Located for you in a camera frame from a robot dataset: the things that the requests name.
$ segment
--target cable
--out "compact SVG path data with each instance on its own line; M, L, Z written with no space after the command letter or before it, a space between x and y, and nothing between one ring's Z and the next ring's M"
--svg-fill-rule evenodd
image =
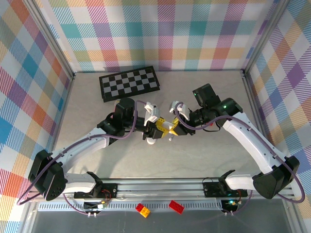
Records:
M73 144L71 144L70 146L68 146L66 149L64 149L62 151L62 153L58 154L55 158L53 158L51 161L48 162L48 164L39 172L39 174L35 177L35 179L33 180L33 182L30 184L30 186L26 189L26 191L21 195L21 197L18 199L17 201L17 205L22 205L22 204L25 204L27 202L29 202L30 200L32 200L33 198L39 196L40 194L36 194L34 197L31 197L31 198L28 198L24 201L22 201L22 199L24 199L24 197L30 192L30 190L34 187L34 185L38 182L38 180L41 178L41 176L43 175L43 173L57 160L59 159L63 154L67 153L68 150L70 150L71 148L87 141L87 140L90 140L92 138L95 138L95 137L110 137L110 138L114 138L114 139L126 139L128 138L132 132L134 131L135 129L135 125L136 125L136 121L137 121L137 117L138 117L138 113L137 113L137 103L143 103L143 104L146 104L145 102L143 101L140 101L140 100L137 100L135 101L134 103L134 120L133 120L133 126L130 130L130 132L125 135L125 136L113 136L113 135L109 135L109 134L95 134L95 135L92 135L90 136L89 138L86 137L86 138L83 138Z
M79 212L79 213L81 213L81 214L83 214L83 215L87 215L87 216L88 216L88 214L87 214L86 212L81 211L81 210L77 209L76 207L74 207L74 206L68 201L68 199L67 199L67 197L66 197L65 194L63 194L63 197L64 197L64 199L65 199L65 202L67 202L67 204L68 204L72 209L74 209L75 211L77 211L77 212Z
M219 126L219 124L217 122L216 122L216 126L218 127L218 130L206 130L206 129L202 129L202 130L205 131L205 132L209 132L209 133L218 132L221 127Z
M239 193L239 197L240 197L238 202L240 202L242 194L241 194L241 191L239 189L237 190L237 192Z
M218 179L218 177L205 177L205 178L202 180L202 184L203 184L203 181L206 180L206 179L210 179L212 182L214 182L213 179Z
M106 192L108 192L109 193L109 195L110 195L110 198L109 198L109 201L111 200L111 192L109 191L109 190L107 190L107 189L104 189L103 190L104 192L105 192L105 196L106 196L106 199L108 200L108 198L107 198L107 195L106 195Z
M109 114L106 116L106 119L111 118L113 114L114 114L114 113L109 113Z
M241 209L235 211L234 214L237 214L237 213L241 212L249 204L249 202L250 202L250 200L252 198L252 195L253 195L253 191L251 190L251 192L249 193L249 197L248 197L246 203L242 206Z
M289 199L289 198L286 198L280 194L277 194L280 198L286 200L286 201L289 201L291 203L302 203L305 198L306 198L306 195L305 195L305 191L302 187L302 184L300 182L300 180L298 179L298 177L296 176L296 174L293 172L293 170L275 153L275 151L262 139L262 137L260 137L258 135L258 133L252 129L252 127L250 127L247 123L245 123L244 121L242 121L241 119L238 119L234 116L218 116L216 118L214 118L213 120L211 120L210 122L208 122L206 125L204 126L201 126L201 127L192 127L190 125L188 125L187 123L185 123L183 121L183 119L180 117L179 113L178 113L178 110L177 110L177 107L178 105L180 104L183 104L183 102L178 102L176 105L175 105L175 114L176 114L176 117L178 118L179 122L185 126L186 128L190 129L190 130L202 130L202 129L205 129L206 127L208 127L211 123L214 123L216 122L217 120L220 120L220 119L233 119L233 120L236 120L237 122L239 122L240 124L242 124L244 127L246 127L248 129L248 131L252 132L255 137L270 151L270 153L281 163L283 164L286 169L291 173L291 175L294 177L295 181L297 182L298 186L299 186L299 189L300 189L300 192L301 192L301 199L299 200L292 200L292 199Z
M297 184L298 184L298 186L299 186L299 189L300 189L300 191L301 191L301 199L300 200L292 200L292 199L289 199L289 198L286 198L286 197L284 197L283 195L281 195L281 194L277 194L280 198L282 198L282 199L284 199L284 200L286 200L286 201L289 201L289 202L291 202L291 203L302 203L304 200L305 200L305 198L306 198L306 194L305 194L305 192L304 192L304 190L303 190L303 187L302 187L302 184L301 184L301 182L300 182L300 180L298 179L298 177L296 176L296 174L293 172L293 170L277 155L276 156L276 159L277 160L279 160L280 161L280 163L282 163L286 168L287 168L287 170L289 170L289 172L291 173L291 175L293 176L293 178L295 179L295 181L297 182Z

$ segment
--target red lego brick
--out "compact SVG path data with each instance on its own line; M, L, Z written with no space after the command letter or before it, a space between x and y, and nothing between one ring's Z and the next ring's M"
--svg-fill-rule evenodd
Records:
M172 200L170 205L170 208L172 208L173 210L175 210L177 213L179 213L181 215L181 213L184 211L184 207L180 204L178 204L176 201Z
M142 208L144 208L144 206L142 204L140 204L140 203L136 206L136 210L138 212L141 212Z

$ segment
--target metal bar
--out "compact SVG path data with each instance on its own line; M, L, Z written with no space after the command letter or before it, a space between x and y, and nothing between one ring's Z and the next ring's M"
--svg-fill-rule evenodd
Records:
M65 73L67 76L73 79L74 71L72 70L69 62L67 61L66 56L64 55L62 49L60 48L59 44L57 43L49 25L45 21L37 3L35 0L24 0L26 7L28 8L31 16L34 18L38 28L46 38L49 46L51 47L55 57L58 59L62 67L64 68Z
M39 203L36 202L31 202L31 203L27 203L27 207L25 208L25 215L23 215L23 217L21 219L23 219L23 221L21 222L20 227L18 228L18 233L23 233L23 232L32 232L32 229L34 227L35 224L35 217L37 215L37 209L38 209L38 205Z
M76 72L77 70L81 69L80 64L72 50L72 47L69 44L69 41L67 40L67 37L60 25L60 22L58 21L53 11L53 8L49 0L41 0L41 4L43 5L43 9L45 10L47 16L49 17L49 20L51 21L55 30L57 31L57 34L59 35L59 38L62 43L62 46L64 47L64 50L67 51L69 57L71 58L71 68L73 69L74 72Z
M117 201L169 201L169 200L229 200L228 198L205 198L201 178L167 178L167 179L103 179L104 183L117 183ZM290 186L281 190L280 194L293 198L294 194ZM254 191L252 198L264 199ZM100 199L85 199L88 201L100 201ZM45 201L42 197L35 201ZM53 201L64 201L58 197Z
M264 130L262 120L260 118L259 109L256 105L255 97L254 97L254 94L252 92L252 88L250 86L250 83L248 81L249 76L246 76L246 74L242 70L241 70L241 76L242 76L243 84L244 84L244 87L246 90L246 94L247 94L249 103L251 105L252 112L253 112L253 115L255 118L256 127L262 133L262 135L264 135L266 137L267 135L266 135L266 132Z
M270 20L267 23L267 26L264 32L261 35L261 38L255 47L247 65L245 68L245 72L248 73L250 69L253 67L257 59L259 58L260 53L262 52L264 46L266 45L267 41L270 39L270 36L275 29L277 23L279 22L281 16L283 15L288 3L290 0L280 0L276 6L276 9L272 13Z
M134 211L135 207L141 203L152 212L171 211L169 204L171 201L111 201L103 211ZM200 200L200 201L179 201L179 204L185 207L185 210L222 210L220 200ZM83 201L75 201L76 208L83 208ZM87 209L88 211L97 211L97 209ZM41 202L38 211L74 211L68 204L64 202Z
M292 232L295 233L308 232L302 220L302 217L300 216L299 211L296 210L295 206L292 203L285 200L283 200L283 205Z
M67 92L67 95L66 95L66 100L65 100L65 104L63 106L63 109L61 111L61 116L60 116L60 119L59 119L59 122L56 126L56 129L55 129L55 137L51 143L51 148L50 148L50 151L54 150L55 149L55 146L56 146L56 142L58 140L58 137L59 137L59 134L60 134L60 129L62 128L62 124L63 124L63 121L64 121L64 117L65 117L65 113L66 113L66 110L67 110L67 107L68 107L68 103L69 103L69 99L70 99L70 94L71 94L71 91L72 91L72 88L73 88L73 83L74 83L74 79L72 79L69 83L69 88L68 88L68 92Z

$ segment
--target table surface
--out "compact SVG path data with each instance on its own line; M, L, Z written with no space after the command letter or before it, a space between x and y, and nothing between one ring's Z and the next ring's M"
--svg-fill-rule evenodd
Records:
M79 73L73 82L55 148L66 147L90 132L113 112L114 101L104 103L99 84L101 73ZM149 101L161 110L161 116L172 121L169 113L174 100L190 109L199 108L192 90L210 83L221 100L233 98L255 124L239 71L173 71L157 72L160 91L134 96L134 100ZM138 105L138 114L145 111ZM194 136L166 136L154 145L133 133L126 140L79 160L73 173L92 171L100 178L151 177L219 177L231 169L254 172L257 164L238 141L224 129L216 133L197 131Z

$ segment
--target colorful checkered pattern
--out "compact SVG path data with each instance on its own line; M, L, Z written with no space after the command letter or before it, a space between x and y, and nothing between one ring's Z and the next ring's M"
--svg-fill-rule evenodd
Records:
M35 154L51 149L69 78L22 0L0 0L0 232L14 233Z
M290 1L251 70L251 81L269 140L300 161L307 199L299 209L311 232L310 12L311 0Z
M37 0L72 67L86 72L240 69L277 2Z

